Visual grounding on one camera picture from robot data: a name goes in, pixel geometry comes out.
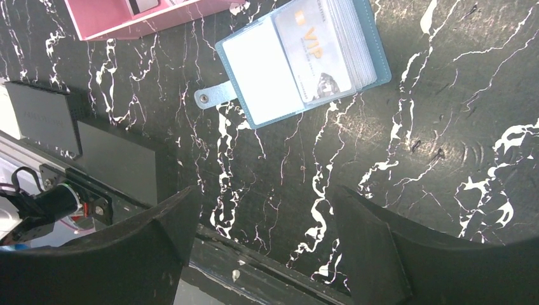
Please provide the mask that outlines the pink plastic tray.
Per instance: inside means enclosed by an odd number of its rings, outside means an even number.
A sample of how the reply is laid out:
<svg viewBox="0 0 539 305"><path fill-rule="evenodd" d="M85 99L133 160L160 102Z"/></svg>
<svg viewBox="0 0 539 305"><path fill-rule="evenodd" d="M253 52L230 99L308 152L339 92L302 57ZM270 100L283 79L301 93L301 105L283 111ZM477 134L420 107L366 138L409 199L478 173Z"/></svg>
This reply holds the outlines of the pink plastic tray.
<svg viewBox="0 0 539 305"><path fill-rule="evenodd" d="M245 1L160 1L131 15L125 1L66 1L81 41L138 39L140 37L237 8Z"/></svg>

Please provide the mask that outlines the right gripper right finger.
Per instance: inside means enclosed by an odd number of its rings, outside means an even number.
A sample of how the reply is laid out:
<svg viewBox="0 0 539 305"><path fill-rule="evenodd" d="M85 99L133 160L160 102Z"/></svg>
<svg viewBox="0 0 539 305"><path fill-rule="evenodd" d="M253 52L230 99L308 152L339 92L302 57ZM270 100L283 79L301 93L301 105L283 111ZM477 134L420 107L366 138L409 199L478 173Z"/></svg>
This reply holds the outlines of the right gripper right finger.
<svg viewBox="0 0 539 305"><path fill-rule="evenodd" d="M332 206L355 304L538 303L538 238L464 240L345 186L333 191Z"/></svg>

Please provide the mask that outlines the blue leather card holder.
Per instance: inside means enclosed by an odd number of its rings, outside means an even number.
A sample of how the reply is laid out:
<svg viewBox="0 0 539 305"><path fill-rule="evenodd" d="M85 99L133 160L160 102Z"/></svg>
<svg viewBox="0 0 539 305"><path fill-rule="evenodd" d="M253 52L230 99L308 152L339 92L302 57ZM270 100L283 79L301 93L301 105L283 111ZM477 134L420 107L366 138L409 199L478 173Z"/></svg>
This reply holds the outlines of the blue leather card holder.
<svg viewBox="0 0 539 305"><path fill-rule="evenodd" d="M228 80L194 99L238 100L253 129L392 78L369 1L290 1L215 48Z"/></svg>

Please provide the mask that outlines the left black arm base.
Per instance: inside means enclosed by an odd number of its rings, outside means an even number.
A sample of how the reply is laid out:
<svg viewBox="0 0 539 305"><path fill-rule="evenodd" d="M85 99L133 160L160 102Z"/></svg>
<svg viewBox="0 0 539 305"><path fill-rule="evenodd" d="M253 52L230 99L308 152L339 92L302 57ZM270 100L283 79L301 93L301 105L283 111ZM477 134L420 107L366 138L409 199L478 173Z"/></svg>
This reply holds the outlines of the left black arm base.
<svg viewBox="0 0 539 305"><path fill-rule="evenodd" d="M78 213L92 218L100 229L151 208L151 205L141 203L73 168L61 171L51 165L42 164L39 166L39 173L47 191L58 186L66 186L73 191Z"/></svg>

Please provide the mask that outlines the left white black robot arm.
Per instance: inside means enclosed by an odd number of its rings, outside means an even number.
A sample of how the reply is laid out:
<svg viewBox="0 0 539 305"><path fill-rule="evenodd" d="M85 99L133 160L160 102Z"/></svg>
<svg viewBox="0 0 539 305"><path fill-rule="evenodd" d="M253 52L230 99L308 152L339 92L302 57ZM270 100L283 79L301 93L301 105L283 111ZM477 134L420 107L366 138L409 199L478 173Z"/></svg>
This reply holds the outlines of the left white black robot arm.
<svg viewBox="0 0 539 305"><path fill-rule="evenodd" d="M18 174L28 173L38 189L30 194L22 189ZM11 174L11 183L1 184L1 248L15 248L51 233L55 223L83 207L79 192L66 183L44 190L38 173L27 167Z"/></svg>

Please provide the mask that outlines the VIP printed card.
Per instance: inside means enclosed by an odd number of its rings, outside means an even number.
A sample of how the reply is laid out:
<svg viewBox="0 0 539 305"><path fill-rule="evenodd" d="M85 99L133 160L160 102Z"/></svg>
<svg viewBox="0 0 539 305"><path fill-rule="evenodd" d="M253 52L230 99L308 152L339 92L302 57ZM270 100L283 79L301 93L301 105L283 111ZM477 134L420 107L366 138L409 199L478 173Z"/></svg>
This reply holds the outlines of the VIP printed card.
<svg viewBox="0 0 539 305"><path fill-rule="evenodd" d="M305 104L353 88L327 1L291 1L274 24Z"/></svg>

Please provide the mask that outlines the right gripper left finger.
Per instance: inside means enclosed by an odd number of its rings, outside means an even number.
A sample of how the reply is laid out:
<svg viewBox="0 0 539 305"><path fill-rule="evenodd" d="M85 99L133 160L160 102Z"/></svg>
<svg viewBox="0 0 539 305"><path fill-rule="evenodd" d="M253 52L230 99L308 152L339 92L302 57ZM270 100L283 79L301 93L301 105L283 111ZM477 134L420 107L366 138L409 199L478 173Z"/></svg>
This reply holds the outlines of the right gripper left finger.
<svg viewBox="0 0 539 305"><path fill-rule="evenodd" d="M2 304L173 304L200 219L190 186L59 247L1 253Z"/></svg>

